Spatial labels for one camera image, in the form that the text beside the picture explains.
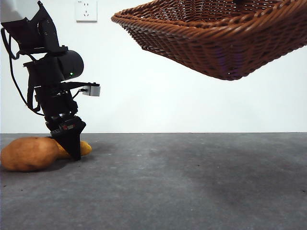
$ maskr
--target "basket rim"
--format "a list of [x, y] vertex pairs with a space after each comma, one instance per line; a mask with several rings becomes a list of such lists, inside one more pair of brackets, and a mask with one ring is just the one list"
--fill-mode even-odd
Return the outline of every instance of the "basket rim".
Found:
[[307, 0], [284, 0], [276, 3], [273, 7], [268, 7], [265, 10], [260, 10], [256, 13], [227, 17], [215, 22], [160, 20], [140, 18], [129, 14], [131, 12], [155, 6], [164, 1], [165, 0], [154, 0], [134, 8], [122, 10], [115, 13], [111, 20], [125, 26], [140, 27], [168, 34], [177, 34], [178, 30], [182, 31], [188, 29], [189, 33], [187, 37], [189, 38], [194, 37], [195, 39], [198, 39], [206, 36], [212, 39], [218, 39], [223, 37], [225, 33], [236, 37], [251, 31], [255, 33], [259, 30], [268, 28], [285, 18], [291, 17], [293, 14], [301, 11], [307, 13]]

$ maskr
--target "white wall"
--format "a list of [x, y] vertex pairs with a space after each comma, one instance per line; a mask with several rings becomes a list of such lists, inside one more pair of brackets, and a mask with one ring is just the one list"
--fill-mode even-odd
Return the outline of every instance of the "white wall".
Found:
[[[98, 23], [76, 23], [75, 0], [42, 2], [56, 24], [60, 44], [83, 57], [84, 73], [74, 80], [103, 86], [99, 98], [76, 98], [78, 115], [87, 123], [84, 133], [307, 131], [307, 47], [244, 79], [222, 81], [143, 51], [111, 22], [115, 12], [146, 0], [98, 0]], [[24, 94], [26, 61], [14, 63]], [[19, 98], [2, 44], [1, 132], [48, 132], [44, 119]]]

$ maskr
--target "brown woven basket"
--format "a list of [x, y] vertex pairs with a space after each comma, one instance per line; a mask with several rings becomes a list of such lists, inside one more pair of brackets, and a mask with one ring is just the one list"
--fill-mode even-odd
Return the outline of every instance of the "brown woven basket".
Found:
[[223, 80], [307, 45], [307, 0], [155, 0], [112, 21], [142, 49]]

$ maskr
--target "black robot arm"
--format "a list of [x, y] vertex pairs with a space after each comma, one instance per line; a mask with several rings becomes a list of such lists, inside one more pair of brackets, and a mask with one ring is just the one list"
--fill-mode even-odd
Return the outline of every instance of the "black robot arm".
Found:
[[[24, 18], [2, 23], [1, 35], [10, 56], [11, 74], [14, 79], [12, 59], [18, 59], [19, 55], [31, 57], [31, 62], [24, 63], [29, 72], [29, 81], [27, 100], [22, 98], [35, 113], [39, 114], [38, 111], [42, 109], [52, 138], [75, 160], [79, 160], [80, 134], [86, 124], [76, 116], [78, 105], [73, 100], [70, 90], [83, 87], [82, 91], [85, 94], [99, 96], [100, 86], [96, 83], [63, 82], [82, 74], [83, 60], [77, 52], [68, 50], [66, 46], [59, 46], [57, 30], [50, 15], [41, 1], [37, 4], [39, 11], [32, 20]], [[10, 35], [9, 42], [4, 29]], [[11, 51], [11, 38], [14, 38], [19, 45], [20, 50], [16, 56]], [[32, 54], [38, 53], [46, 55], [36, 60]], [[37, 108], [33, 108], [34, 92]]]

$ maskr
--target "gray floor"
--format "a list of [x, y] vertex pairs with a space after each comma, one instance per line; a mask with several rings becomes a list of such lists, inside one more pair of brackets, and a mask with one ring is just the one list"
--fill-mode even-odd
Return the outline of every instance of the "gray floor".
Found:
[[2, 230], [307, 229], [307, 133], [82, 139], [81, 161], [1, 168]]

